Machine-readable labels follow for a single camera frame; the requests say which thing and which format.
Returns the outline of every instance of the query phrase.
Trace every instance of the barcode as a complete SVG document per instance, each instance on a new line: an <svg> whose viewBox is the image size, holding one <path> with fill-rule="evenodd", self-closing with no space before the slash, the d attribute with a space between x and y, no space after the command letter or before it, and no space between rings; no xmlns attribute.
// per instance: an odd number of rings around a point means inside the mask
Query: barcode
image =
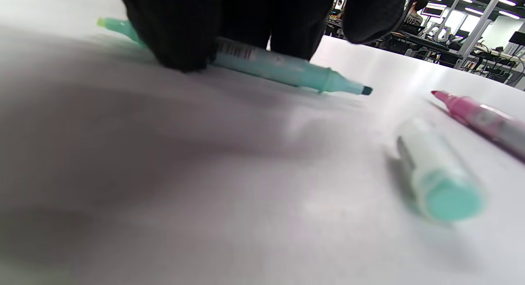
<svg viewBox="0 0 525 285"><path fill-rule="evenodd" d="M219 42L219 52L233 55L234 57L239 57L241 59L251 59L251 53L253 50L255 50L255 47L237 42Z"/></svg>

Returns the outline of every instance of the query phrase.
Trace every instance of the green highlighter end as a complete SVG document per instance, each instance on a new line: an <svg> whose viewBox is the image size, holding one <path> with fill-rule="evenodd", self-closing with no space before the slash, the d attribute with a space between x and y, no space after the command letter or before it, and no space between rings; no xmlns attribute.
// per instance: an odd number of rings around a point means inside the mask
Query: green highlighter end
<svg viewBox="0 0 525 285"><path fill-rule="evenodd" d="M97 26L99 27L105 27L105 19L104 18L99 18L97 20Z"/></svg>
<svg viewBox="0 0 525 285"><path fill-rule="evenodd" d="M430 216L441 221L470 218L483 209L483 198L467 182L444 179L425 198L425 209Z"/></svg>

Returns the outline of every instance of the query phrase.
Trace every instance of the mint green highlighter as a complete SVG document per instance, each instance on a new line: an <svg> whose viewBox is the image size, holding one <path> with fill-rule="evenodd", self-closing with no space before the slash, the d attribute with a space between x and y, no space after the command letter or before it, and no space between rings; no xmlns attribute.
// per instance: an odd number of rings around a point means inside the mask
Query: mint green highlighter
<svg viewBox="0 0 525 285"><path fill-rule="evenodd" d="M100 18L100 27L124 34L141 46L146 45L129 21ZM267 51L225 38L218 38L218 52L213 65L281 82L295 87L310 87L321 92L344 91L370 95L372 89L350 81L330 68L311 64L305 59Z"/></svg>
<svg viewBox="0 0 525 285"><path fill-rule="evenodd" d="M401 163L422 214L438 221L478 215L485 205L480 182L448 141L422 119L399 131Z"/></svg>

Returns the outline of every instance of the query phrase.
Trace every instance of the person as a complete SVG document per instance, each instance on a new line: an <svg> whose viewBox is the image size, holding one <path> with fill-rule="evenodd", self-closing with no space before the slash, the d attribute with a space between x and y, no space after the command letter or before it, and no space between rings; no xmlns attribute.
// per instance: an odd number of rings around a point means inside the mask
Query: person
<svg viewBox="0 0 525 285"><path fill-rule="evenodd" d="M332 10L334 9L341 9L341 5L343 5L343 1L342 0L338 0L337 2L334 1L334 3L332 3Z"/></svg>
<svg viewBox="0 0 525 285"><path fill-rule="evenodd" d="M259 48L266 48L270 40L272 51L310 60L334 0L122 1L131 25L159 63L191 72L214 59L218 36ZM405 0L346 0L346 4L342 25L354 44L382 38L403 20Z"/></svg>
<svg viewBox="0 0 525 285"><path fill-rule="evenodd" d="M412 6L410 7L409 13L405 18L405 24L414 25L416 27L421 26L421 24L423 23L423 18L418 14L418 11L427 7L427 5L428 0L415 0Z"/></svg>

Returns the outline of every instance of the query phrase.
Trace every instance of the window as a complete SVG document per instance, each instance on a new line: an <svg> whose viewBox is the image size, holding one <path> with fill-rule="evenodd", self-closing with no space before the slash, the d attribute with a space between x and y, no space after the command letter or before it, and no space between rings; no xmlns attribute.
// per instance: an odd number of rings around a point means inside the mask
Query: window
<svg viewBox="0 0 525 285"><path fill-rule="evenodd" d="M463 21L464 17L465 14L463 12L452 10L452 14L450 14L450 17L445 23L445 25L450 28L452 34L455 34L457 32L457 30L459 29L459 25L461 24L461 21Z"/></svg>
<svg viewBox="0 0 525 285"><path fill-rule="evenodd" d="M474 31L474 28L476 25L478 25L479 17L477 16L471 16L470 14L467 14L467 19L463 23L463 25L459 28L462 31L472 32Z"/></svg>
<svg viewBox="0 0 525 285"><path fill-rule="evenodd" d="M345 0L341 0L341 1L343 2L343 3L341 3L341 5L339 5L339 3L337 3L337 2L339 2L339 1L340 1L340 0L337 0L337 1L336 1L336 9L341 9L341 8L343 8L343 6L345 5Z"/></svg>

